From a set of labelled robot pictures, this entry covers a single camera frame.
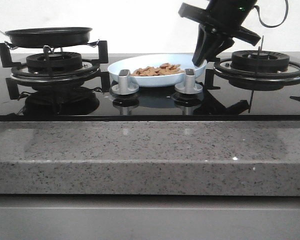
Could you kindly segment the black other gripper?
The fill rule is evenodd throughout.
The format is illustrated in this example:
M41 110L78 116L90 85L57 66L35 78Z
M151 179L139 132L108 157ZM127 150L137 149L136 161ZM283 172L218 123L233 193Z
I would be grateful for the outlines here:
M255 4L255 0L211 0L206 9L202 9L182 3L178 11L180 17L200 23L193 64L199 67L204 60L213 62L218 54L233 46L233 38L256 45L261 37L242 26Z

